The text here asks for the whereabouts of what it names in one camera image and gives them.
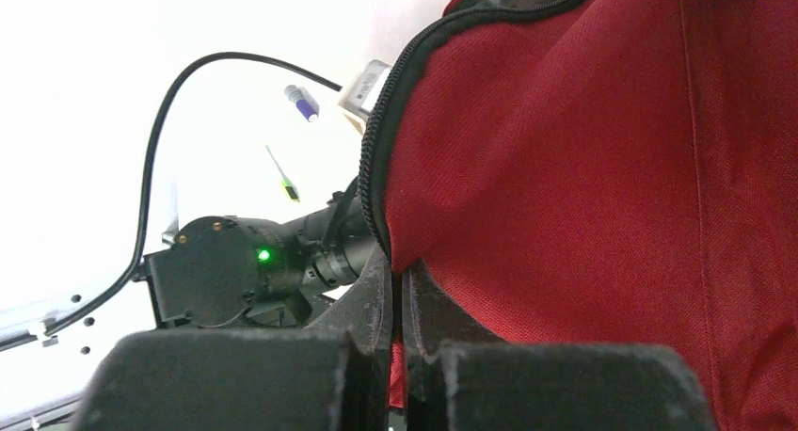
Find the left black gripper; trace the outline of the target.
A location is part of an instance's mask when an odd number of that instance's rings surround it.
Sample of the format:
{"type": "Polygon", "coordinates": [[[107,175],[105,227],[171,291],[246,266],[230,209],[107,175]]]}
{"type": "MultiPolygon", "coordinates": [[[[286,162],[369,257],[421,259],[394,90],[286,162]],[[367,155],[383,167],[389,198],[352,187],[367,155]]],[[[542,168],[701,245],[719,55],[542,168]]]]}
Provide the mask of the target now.
{"type": "Polygon", "coordinates": [[[378,244],[363,216],[359,180],[327,206],[279,226],[296,247],[299,291],[318,296],[354,284],[378,244]]]}

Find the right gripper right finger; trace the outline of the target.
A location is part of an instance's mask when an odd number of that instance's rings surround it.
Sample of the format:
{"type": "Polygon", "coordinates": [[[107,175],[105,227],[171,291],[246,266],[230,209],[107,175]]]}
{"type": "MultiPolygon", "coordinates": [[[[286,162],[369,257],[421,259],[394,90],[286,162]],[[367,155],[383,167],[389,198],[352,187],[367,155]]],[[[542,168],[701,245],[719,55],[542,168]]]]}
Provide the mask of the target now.
{"type": "Polygon", "coordinates": [[[410,430],[712,430],[694,373],[651,344],[508,343],[442,292],[402,277],[410,430]]]}

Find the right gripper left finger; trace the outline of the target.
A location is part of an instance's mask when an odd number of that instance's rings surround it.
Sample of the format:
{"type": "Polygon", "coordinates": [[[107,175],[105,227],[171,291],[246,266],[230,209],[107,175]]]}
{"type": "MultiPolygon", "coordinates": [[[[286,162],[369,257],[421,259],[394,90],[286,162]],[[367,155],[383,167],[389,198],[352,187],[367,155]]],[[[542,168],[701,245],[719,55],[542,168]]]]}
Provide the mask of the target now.
{"type": "Polygon", "coordinates": [[[302,329],[153,330],[120,340],[75,430],[384,430],[391,273],[380,249],[302,329]]]}

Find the green highlighter pen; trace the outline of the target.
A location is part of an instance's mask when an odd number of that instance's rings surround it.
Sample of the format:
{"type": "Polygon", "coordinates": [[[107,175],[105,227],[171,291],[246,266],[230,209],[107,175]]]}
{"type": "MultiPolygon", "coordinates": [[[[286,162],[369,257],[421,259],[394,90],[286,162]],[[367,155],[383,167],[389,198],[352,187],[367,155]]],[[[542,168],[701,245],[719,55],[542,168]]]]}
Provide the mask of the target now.
{"type": "Polygon", "coordinates": [[[287,176],[286,172],[282,168],[282,165],[279,163],[279,160],[277,159],[275,154],[272,152],[272,149],[268,145],[265,145],[264,147],[266,149],[266,152],[269,155],[269,158],[271,159],[272,163],[274,164],[275,169],[277,170],[277,172],[278,172],[278,174],[280,176],[281,188],[282,188],[283,192],[286,194],[287,198],[290,201],[295,202],[295,203],[301,202],[301,198],[299,196],[298,189],[296,188],[295,184],[290,180],[290,178],[287,176]]]}

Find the red student backpack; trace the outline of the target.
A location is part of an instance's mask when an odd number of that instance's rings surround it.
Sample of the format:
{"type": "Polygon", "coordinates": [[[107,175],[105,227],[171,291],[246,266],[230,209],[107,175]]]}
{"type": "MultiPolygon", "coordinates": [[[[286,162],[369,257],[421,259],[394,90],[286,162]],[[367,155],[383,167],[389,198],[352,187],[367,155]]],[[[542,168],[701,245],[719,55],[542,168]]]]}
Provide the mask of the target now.
{"type": "Polygon", "coordinates": [[[518,343],[660,343],[797,426],[797,0],[452,0],[363,139],[364,217],[518,343]]]}

